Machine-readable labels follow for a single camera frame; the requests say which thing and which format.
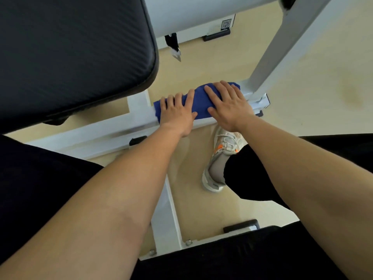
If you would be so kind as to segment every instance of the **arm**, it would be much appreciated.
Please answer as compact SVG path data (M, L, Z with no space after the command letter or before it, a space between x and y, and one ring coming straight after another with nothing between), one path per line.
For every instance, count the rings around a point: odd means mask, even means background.
M215 86L223 101L205 87L216 106L210 114L244 136L280 197L338 267L351 279L371 279L373 174L254 116L236 86Z
M160 127L92 177L0 267L0 279L129 279L170 157L192 129L194 90L161 99Z

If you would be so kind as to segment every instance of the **padded seat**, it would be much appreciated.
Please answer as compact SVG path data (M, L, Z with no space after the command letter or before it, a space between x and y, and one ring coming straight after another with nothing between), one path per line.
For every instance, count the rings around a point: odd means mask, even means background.
M0 133L147 89L158 49L144 0L0 0Z

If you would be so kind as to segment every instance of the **floor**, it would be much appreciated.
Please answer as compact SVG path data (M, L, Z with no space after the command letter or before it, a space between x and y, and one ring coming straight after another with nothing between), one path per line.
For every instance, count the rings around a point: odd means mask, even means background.
M309 52L268 92L271 105L263 120L297 136L373 132L373 0L360 0L332 24ZM236 15L229 36L180 45L182 62L168 49L160 51L160 69L149 88L151 101L162 95L187 92L207 82L247 78L282 20L277 3ZM119 99L70 117L61 126L36 125L8 134L27 142L128 112ZM213 151L216 126L193 130L183 138L169 166L168 176L184 240L222 233L224 226L257 219L260 226L283 226L297 220L273 202L239 199L229 188L206 192L201 175ZM120 153L92 161L107 165ZM245 186L255 173L248 171ZM154 248L151 228L142 254Z

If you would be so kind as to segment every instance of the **towel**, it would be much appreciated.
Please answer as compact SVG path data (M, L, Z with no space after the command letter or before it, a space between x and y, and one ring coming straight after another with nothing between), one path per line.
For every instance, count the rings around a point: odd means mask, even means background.
M235 82L229 82L229 84L234 84L238 88L240 88L240 85L236 84ZM214 103L210 100L208 97L207 93L204 90L204 86L208 85L211 87L211 89L215 92L217 96L221 99L220 92L216 89L216 87L212 84L204 84L195 89L194 92L194 98L193 98L193 106L192 106L192 112L197 112L198 115L195 118L196 120L198 119L203 119L203 118L209 118L211 117L210 113L207 111L209 107L214 107ZM185 105L185 100L187 99L187 95L183 95L181 102L183 106ZM154 108L156 109L156 116L158 118L158 122L161 120L161 106L160 106L160 100L154 102Z

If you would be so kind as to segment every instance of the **qr code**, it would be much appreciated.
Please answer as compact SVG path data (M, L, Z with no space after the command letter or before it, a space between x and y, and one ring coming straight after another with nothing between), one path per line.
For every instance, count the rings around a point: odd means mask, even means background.
M224 30L224 29L227 29L231 26L231 18L229 20L223 20L223 22L221 23L221 29L220 30Z

